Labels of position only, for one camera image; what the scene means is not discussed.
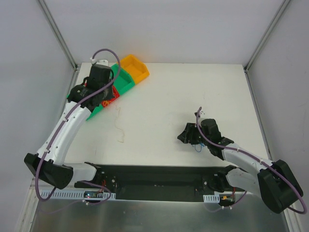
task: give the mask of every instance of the metal frame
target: metal frame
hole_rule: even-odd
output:
[[[61,35],[60,30],[59,30],[59,28],[58,28],[58,26],[57,26],[57,24],[56,24],[56,22],[55,22],[55,20],[52,16],[51,12],[50,12],[50,10],[49,10],[45,0],[36,0],[36,1],[37,1],[38,5],[40,6],[40,8],[42,9],[42,12],[45,15],[46,20],[47,20],[48,24],[50,25],[56,39],[58,40],[59,45],[63,49],[65,56],[67,57],[69,63],[71,64],[71,66],[74,69],[74,73],[73,73],[73,76],[71,78],[71,83],[70,83],[70,88],[69,88],[69,90],[70,90],[75,85],[76,80],[77,80],[77,76],[78,76],[78,73],[79,73],[78,65],[75,62],[74,57],[72,56],[63,36]],[[265,143],[265,146],[267,148],[267,152],[268,152],[268,155],[269,155],[270,158],[271,158],[271,154],[270,154],[267,139],[266,139],[266,136],[265,136],[263,124],[261,122],[259,108],[258,108],[258,105],[256,103],[254,91],[253,91],[252,85],[250,83],[250,79],[248,77],[248,70],[250,69],[250,67],[255,62],[255,60],[256,60],[257,56],[259,55],[259,53],[261,52],[261,50],[264,48],[264,46],[267,43],[272,31],[274,30],[275,26],[277,25],[277,23],[281,19],[284,12],[287,10],[291,1],[292,0],[284,0],[282,2],[282,4],[280,5],[279,9],[276,12],[276,14],[274,15],[273,19],[271,20],[268,28],[266,29],[265,33],[263,34],[261,40],[259,41],[257,47],[255,48],[253,54],[251,55],[247,65],[244,68],[244,71],[245,71],[245,74],[246,74],[246,79],[247,79],[248,86],[249,86],[249,90],[250,90],[250,93],[251,93],[251,96],[252,96],[252,99],[253,99],[254,108],[256,110],[256,115],[257,115],[258,122],[259,122],[259,125],[260,125],[260,129],[261,129],[261,132],[262,132],[263,140],[264,140],[264,143]],[[29,231],[31,224],[32,224],[32,220],[34,219],[34,213],[35,213],[37,203],[38,203],[38,199],[35,196],[35,191],[33,189],[33,184],[32,184],[30,186],[29,193],[27,195],[27,200],[26,200],[26,203],[25,203],[24,208],[23,208],[22,217],[20,218],[19,223],[17,225],[17,231],[23,231],[23,232]],[[301,224],[299,222],[298,215],[296,213],[290,211],[290,210],[285,210],[284,213],[285,213],[285,217],[286,217],[290,231],[302,232],[302,228],[301,228]]]
[[[281,19],[281,17],[284,14],[284,12],[287,10],[287,8],[288,8],[288,6],[289,6],[291,1],[292,0],[284,0],[282,2],[282,4],[280,5],[280,7],[277,10],[275,16],[273,17],[273,19],[271,20],[269,26],[267,27],[266,31],[264,32],[264,35],[262,36],[261,40],[259,41],[256,49],[254,50],[253,54],[251,55],[247,65],[245,66],[245,72],[246,73],[248,72],[248,70],[250,69],[250,67],[254,63],[255,59],[257,58],[257,56],[259,55],[259,53],[263,49],[263,47],[266,44],[269,36],[271,35],[272,31],[274,30],[275,26],[277,25],[277,23]]]
[[[62,35],[60,33],[60,30],[59,30],[59,28],[58,28],[58,26],[57,26],[57,24],[56,24],[56,22],[55,22],[55,20],[54,20],[54,18],[52,16],[51,12],[50,12],[50,10],[48,9],[48,6],[47,6],[45,0],[36,0],[36,1],[39,4],[40,8],[42,9],[43,14],[46,17],[46,20],[47,20],[49,26],[51,27],[51,29],[52,29],[56,39],[58,40],[59,45],[62,48],[64,54],[66,55],[69,63],[74,68],[74,70],[76,70],[77,69],[77,64],[76,64],[76,62],[74,60],[74,57],[72,56],[72,54],[71,54],[71,52],[70,52],[66,42],[64,41],[64,39],[63,39],[63,37],[62,37]]]

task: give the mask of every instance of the orange bin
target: orange bin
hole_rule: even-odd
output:
[[[138,84],[147,76],[149,76],[149,71],[146,65],[138,60],[134,55],[128,55],[120,61],[121,68],[127,71],[135,84]]]

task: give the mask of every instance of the white tabletop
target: white tabletop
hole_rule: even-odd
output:
[[[146,63],[150,76],[78,131],[66,162],[114,165],[226,166],[177,136],[200,106],[222,136],[267,159],[241,65]],[[77,83],[89,75],[83,63]]]

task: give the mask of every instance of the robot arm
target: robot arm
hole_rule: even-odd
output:
[[[36,174],[39,162],[46,156],[42,163],[39,179],[52,186],[63,189],[69,182],[91,181],[96,175],[97,168],[90,163],[68,164],[64,163],[67,151],[77,131],[90,116],[91,112],[103,101],[113,98],[112,86],[74,107],[82,99],[104,87],[111,81],[112,70],[108,66],[95,64],[92,66],[89,77],[82,84],[76,85],[68,96],[63,115],[58,121],[51,135],[36,154],[28,153],[24,159],[33,175]]]
[[[290,186],[270,170],[274,169],[295,187],[300,196],[303,196],[301,187],[284,161],[273,162],[245,151],[234,141],[221,136],[214,119],[202,118],[205,114],[197,112],[196,115],[198,113],[198,126],[196,123],[187,123],[185,130],[177,138],[185,144],[204,144],[214,156],[237,165],[229,165],[225,172],[214,176],[209,183],[211,189],[223,192],[226,186],[233,186],[247,190],[262,198],[270,210],[280,213],[297,201],[298,197]]]

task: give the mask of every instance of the metal edge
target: metal edge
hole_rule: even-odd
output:
[[[15,231],[17,232],[29,232],[32,226],[32,222],[34,220],[35,211],[38,205],[38,198],[35,195],[35,191],[33,189],[29,189],[26,202],[24,204],[21,216],[18,220]]]
[[[74,58],[73,58],[73,56],[72,56],[72,54],[71,54],[71,52],[68,48],[66,42],[64,41],[64,39],[63,39],[63,37],[60,33],[60,30],[59,30],[59,28],[58,28],[58,26],[57,26],[57,24],[56,24],[56,22],[55,22],[55,20],[52,16],[51,12],[50,12],[50,10],[48,9],[48,6],[47,6],[45,0],[36,0],[36,1],[39,4],[40,8],[42,9],[43,14],[45,15],[46,20],[47,20],[49,26],[51,27],[56,39],[58,40],[59,45],[62,48],[65,56],[67,57],[69,63],[71,64],[71,66],[75,70],[77,68],[77,64],[76,64],[76,62],[75,62],[75,60],[74,60]]]
[[[292,210],[286,209],[284,210],[284,215],[286,222],[288,224],[289,230],[291,232],[303,232],[303,228],[301,226],[299,215]]]
[[[253,54],[251,55],[247,65],[245,66],[245,71],[247,72],[250,67],[252,66],[252,64],[254,63],[255,59],[257,58],[257,56],[259,55],[259,53],[261,52],[262,48],[264,47],[264,45],[266,44],[268,38],[270,37],[272,31],[274,30],[275,26],[277,25],[277,23],[279,22],[279,20],[281,19],[282,15],[284,14],[284,12],[286,11],[287,7],[289,6],[290,2],[292,0],[284,0],[279,9],[277,10],[275,16],[273,17],[273,19],[271,20],[269,26],[267,27],[266,31],[264,32],[261,40],[259,41],[257,47],[255,48]]]
[[[252,85],[251,85],[251,82],[250,82],[250,79],[249,79],[249,76],[248,76],[248,72],[246,72],[246,71],[245,71],[245,76],[246,76],[246,80],[247,80],[247,83],[248,83],[248,87],[249,87],[250,95],[251,95],[251,98],[252,98],[252,102],[253,102],[253,105],[254,105],[257,121],[259,123],[260,130],[261,130],[261,133],[262,133],[264,145],[266,147],[267,155],[268,155],[269,159],[272,159],[272,156],[271,156],[271,153],[270,153],[270,149],[269,149],[269,145],[268,145],[268,142],[267,142],[267,139],[266,139],[266,135],[265,135],[265,130],[264,130],[264,127],[263,127],[263,124],[262,124],[259,107],[258,107],[258,104],[257,104],[257,101],[256,101],[256,97],[255,97],[255,94],[254,94],[254,91],[253,91],[253,88],[252,88]]]

